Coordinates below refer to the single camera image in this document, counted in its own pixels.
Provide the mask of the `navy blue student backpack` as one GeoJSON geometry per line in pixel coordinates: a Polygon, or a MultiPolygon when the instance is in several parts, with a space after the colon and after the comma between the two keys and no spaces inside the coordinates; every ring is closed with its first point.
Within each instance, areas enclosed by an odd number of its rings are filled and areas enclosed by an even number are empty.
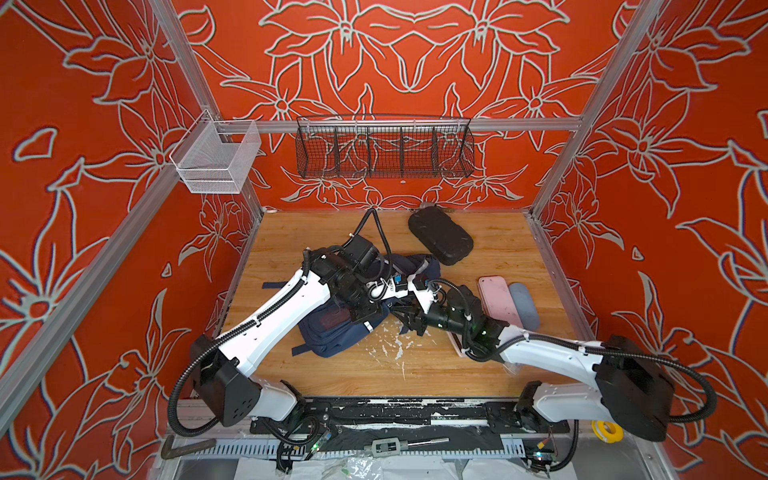
{"type": "Polygon", "coordinates": [[[433,282],[440,273],[431,255],[382,255],[374,247],[307,250],[299,270],[254,315],[250,333],[257,346],[249,357],[263,360],[294,327],[303,337],[295,355],[332,357],[360,342],[397,307],[415,310],[401,314],[413,330],[418,315],[437,302],[433,282]]]}

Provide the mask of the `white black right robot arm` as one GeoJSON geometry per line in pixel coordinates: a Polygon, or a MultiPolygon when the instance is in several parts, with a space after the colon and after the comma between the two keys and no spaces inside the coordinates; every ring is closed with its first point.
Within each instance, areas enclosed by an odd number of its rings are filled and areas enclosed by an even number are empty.
{"type": "Polygon", "coordinates": [[[461,349],[472,361],[531,366],[569,378],[564,385],[527,385],[519,407],[536,422],[604,421],[636,437],[661,442],[670,424],[703,421],[717,407],[716,392],[700,373],[646,354],[625,337],[584,342],[531,332],[488,317],[478,298],[456,290],[444,297],[410,294],[405,305],[410,329],[423,332],[434,327],[458,335],[461,349]],[[705,399],[697,410],[673,414],[672,370],[701,387],[705,399]]]}

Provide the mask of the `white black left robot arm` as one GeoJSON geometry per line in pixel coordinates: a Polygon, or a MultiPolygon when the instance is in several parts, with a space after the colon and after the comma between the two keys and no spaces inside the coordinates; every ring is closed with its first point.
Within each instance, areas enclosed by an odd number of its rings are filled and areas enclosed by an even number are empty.
{"type": "Polygon", "coordinates": [[[299,394],[286,383],[257,377],[257,369],[290,330],[328,301],[342,298],[348,304],[379,307],[369,298],[368,284],[390,277],[391,270],[374,247],[305,250],[300,268],[262,307],[218,337],[202,335],[193,343],[190,363],[169,397],[172,432],[193,438],[246,417],[272,424],[297,422],[299,394]],[[180,419],[179,399],[186,384],[213,414],[200,426],[186,426],[180,419]]]}

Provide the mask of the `pink white calculator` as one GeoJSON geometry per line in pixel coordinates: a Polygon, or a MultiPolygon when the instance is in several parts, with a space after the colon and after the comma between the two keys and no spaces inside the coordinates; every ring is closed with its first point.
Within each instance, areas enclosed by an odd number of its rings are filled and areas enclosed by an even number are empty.
{"type": "Polygon", "coordinates": [[[449,341],[455,350],[457,356],[459,358],[466,359],[467,355],[465,353],[465,349],[462,347],[462,337],[456,333],[448,332],[447,333],[449,341]]]}

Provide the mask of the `pink pencil case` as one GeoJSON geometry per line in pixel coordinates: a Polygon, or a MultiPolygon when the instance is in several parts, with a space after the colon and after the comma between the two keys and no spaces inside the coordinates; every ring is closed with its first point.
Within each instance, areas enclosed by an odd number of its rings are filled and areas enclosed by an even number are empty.
{"type": "Polygon", "coordinates": [[[505,279],[485,276],[477,282],[479,297],[487,316],[522,327],[522,322],[505,279]]]}

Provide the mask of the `grey blue glasses case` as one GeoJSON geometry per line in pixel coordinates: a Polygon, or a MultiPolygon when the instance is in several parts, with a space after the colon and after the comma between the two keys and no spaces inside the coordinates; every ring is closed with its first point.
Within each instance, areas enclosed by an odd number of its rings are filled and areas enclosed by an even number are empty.
{"type": "Polygon", "coordinates": [[[529,289],[522,283],[512,283],[509,285],[509,292],[522,327],[529,331],[538,331],[541,319],[529,289]]]}

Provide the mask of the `black hard zip case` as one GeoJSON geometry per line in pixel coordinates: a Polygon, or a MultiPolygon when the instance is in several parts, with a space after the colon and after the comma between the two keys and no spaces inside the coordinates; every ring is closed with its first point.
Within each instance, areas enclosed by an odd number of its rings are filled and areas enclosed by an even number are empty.
{"type": "Polygon", "coordinates": [[[443,265],[452,266],[466,258],[474,248],[470,234],[440,207],[429,206],[408,218],[411,233],[443,265]]]}

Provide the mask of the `yellow tape roll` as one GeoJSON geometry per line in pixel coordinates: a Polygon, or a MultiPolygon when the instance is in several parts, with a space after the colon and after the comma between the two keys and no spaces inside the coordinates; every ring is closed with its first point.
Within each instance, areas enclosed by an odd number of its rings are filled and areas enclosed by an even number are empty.
{"type": "Polygon", "coordinates": [[[614,444],[624,439],[624,430],[616,423],[607,421],[592,421],[594,435],[602,442],[614,444]]]}

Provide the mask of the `brown bent metal bar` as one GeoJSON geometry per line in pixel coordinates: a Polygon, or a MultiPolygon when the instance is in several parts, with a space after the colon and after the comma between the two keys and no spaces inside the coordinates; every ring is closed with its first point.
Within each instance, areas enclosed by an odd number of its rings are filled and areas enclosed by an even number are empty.
{"type": "Polygon", "coordinates": [[[160,458],[162,460],[172,460],[187,455],[197,454],[212,448],[217,445],[216,439],[205,439],[192,444],[175,445],[175,435],[169,435],[160,450],[160,458]]]}

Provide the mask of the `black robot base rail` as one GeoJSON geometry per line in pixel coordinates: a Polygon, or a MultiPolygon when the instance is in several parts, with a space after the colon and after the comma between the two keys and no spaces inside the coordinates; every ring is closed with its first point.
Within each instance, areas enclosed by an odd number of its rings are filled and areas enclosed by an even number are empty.
{"type": "Polygon", "coordinates": [[[451,426],[487,427],[496,434],[565,434],[561,421],[533,425],[516,411],[515,398],[307,397],[304,411],[334,429],[451,426]]]}

